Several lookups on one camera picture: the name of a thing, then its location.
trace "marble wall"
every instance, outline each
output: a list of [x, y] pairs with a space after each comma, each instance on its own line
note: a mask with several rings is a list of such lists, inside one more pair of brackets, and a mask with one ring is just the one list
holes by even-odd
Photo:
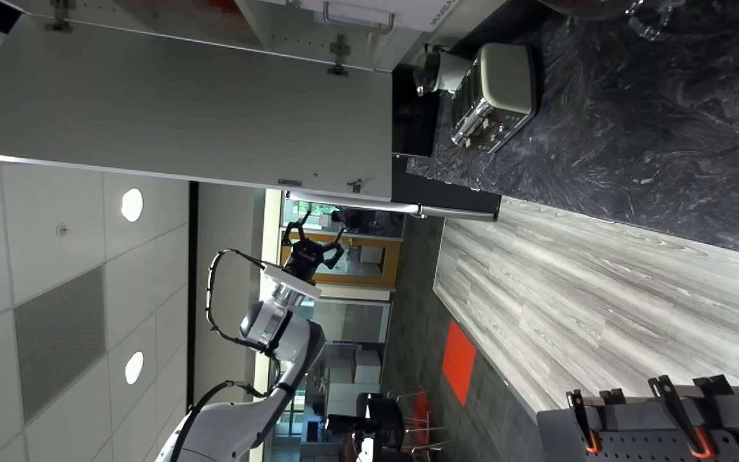
[[448, 222], [435, 292], [531, 412], [739, 385], [739, 253], [507, 199], [498, 223]]
[[539, 113], [497, 156], [449, 144], [408, 169], [739, 253], [739, 0], [671, 42], [627, 20], [547, 20]]

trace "ceiling light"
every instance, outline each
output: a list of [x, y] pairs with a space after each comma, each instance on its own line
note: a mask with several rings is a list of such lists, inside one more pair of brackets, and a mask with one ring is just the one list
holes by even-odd
[[144, 353], [135, 353], [135, 358], [124, 366], [124, 380], [136, 385], [144, 371]]
[[142, 219], [144, 210], [144, 195], [140, 187], [132, 187], [121, 195], [121, 215], [132, 223]]

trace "dark marble backsplash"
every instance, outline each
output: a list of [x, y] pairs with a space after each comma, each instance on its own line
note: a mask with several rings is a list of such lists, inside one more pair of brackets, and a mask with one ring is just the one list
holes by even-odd
[[536, 118], [498, 155], [449, 144], [408, 169], [739, 253], [739, 2], [671, 42], [553, 18]]

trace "recessed light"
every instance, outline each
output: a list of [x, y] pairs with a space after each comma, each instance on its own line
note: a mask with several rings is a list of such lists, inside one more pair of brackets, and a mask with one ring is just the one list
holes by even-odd
[[144, 195], [140, 187], [132, 187], [121, 195], [121, 215], [136, 223], [144, 213]]
[[144, 371], [144, 353], [135, 353], [124, 366], [124, 384], [136, 385]]

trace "light fixture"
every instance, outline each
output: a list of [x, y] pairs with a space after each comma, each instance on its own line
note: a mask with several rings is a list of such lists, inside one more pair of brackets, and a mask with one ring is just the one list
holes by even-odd
[[144, 371], [144, 353], [135, 353], [132, 359], [124, 366], [124, 384], [136, 385]]
[[136, 223], [144, 213], [144, 195], [140, 187], [132, 187], [121, 195], [121, 215]]

